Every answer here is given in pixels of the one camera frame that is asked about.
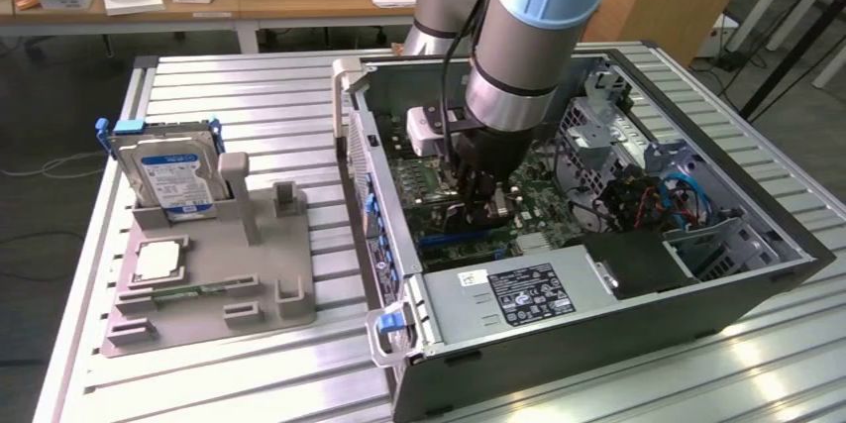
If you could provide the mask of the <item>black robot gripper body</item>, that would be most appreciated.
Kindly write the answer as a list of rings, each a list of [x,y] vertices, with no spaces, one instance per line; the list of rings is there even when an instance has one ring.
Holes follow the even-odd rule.
[[[523,163],[531,142],[530,130],[501,132],[482,128],[462,132],[457,142],[459,177],[475,173],[497,182],[506,181]]]

